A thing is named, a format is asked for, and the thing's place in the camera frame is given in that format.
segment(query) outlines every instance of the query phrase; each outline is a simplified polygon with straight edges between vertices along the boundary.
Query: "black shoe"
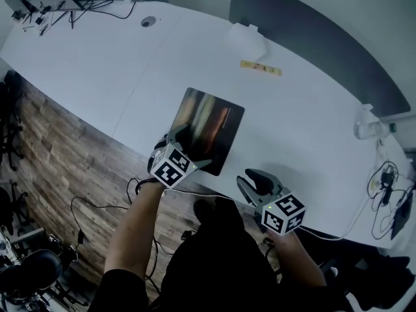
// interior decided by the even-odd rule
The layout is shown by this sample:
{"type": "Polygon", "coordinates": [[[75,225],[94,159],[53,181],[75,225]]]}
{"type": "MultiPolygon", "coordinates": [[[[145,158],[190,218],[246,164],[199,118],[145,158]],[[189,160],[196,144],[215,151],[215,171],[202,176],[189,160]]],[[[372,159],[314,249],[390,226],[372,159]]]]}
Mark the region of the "black shoe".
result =
{"type": "Polygon", "coordinates": [[[214,215],[214,209],[205,200],[198,200],[194,203],[194,214],[203,224],[214,215]]]}

